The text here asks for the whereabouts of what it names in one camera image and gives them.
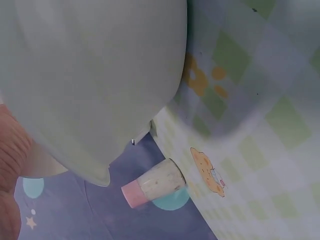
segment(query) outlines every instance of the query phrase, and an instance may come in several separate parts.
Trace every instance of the cartoon bear sticker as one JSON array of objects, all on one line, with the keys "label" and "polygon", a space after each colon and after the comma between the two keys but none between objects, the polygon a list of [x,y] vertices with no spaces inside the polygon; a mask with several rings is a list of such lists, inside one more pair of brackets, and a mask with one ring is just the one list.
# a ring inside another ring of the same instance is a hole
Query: cartoon bear sticker
[{"label": "cartoon bear sticker", "polygon": [[221,197],[225,196],[225,183],[220,174],[214,168],[209,158],[203,153],[191,148],[193,160],[198,168],[203,181],[207,187],[214,193],[219,194]]}]

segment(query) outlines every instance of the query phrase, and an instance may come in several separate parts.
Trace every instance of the pink cap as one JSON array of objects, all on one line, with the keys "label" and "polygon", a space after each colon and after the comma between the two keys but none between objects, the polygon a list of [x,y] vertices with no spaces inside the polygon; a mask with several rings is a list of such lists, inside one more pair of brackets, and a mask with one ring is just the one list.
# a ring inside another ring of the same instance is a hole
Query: pink cap
[{"label": "pink cap", "polygon": [[121,187],[122,193],[132,209],[149,202],[144,192],[141,190],[137,180]]}]

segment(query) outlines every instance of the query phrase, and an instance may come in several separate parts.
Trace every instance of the toilet bowl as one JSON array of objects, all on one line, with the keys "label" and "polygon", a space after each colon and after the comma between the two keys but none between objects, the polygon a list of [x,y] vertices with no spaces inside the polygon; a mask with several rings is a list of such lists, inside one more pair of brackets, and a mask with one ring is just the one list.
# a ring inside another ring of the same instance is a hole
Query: toilet bowl
[{"label": "toilet bowl", "polygon": [[0,31],[7,107],[46,153],[107,186],[109,164],[177,91],[187,1],[3,1]]}]

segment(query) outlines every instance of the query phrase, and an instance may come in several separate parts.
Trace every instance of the green checkered pattern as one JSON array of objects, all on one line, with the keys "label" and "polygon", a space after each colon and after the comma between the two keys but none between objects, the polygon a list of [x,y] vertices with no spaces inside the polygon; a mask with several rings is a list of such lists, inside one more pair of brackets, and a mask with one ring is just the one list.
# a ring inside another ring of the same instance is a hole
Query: green checkered pattern
[{"label": "green checkered pattern", "polygon": [[[320,0],[190,0],[187,51],[208,87],[198,96],[182,81],[151,133],[212,231],[319,240]],[[190,147],[210,158],[225,197],[207,188]]]}]

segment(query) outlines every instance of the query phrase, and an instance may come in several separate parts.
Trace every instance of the person's hand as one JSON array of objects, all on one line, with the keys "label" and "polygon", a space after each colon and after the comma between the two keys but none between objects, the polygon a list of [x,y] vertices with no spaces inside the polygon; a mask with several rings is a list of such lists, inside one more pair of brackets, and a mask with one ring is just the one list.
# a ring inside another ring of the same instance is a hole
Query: person's hand
[{"label": "person's hand", "polygon": [[32,139],[12,117],[7,107],[0,105],[0,240],[17,240],[21,218],[14,192]]}]

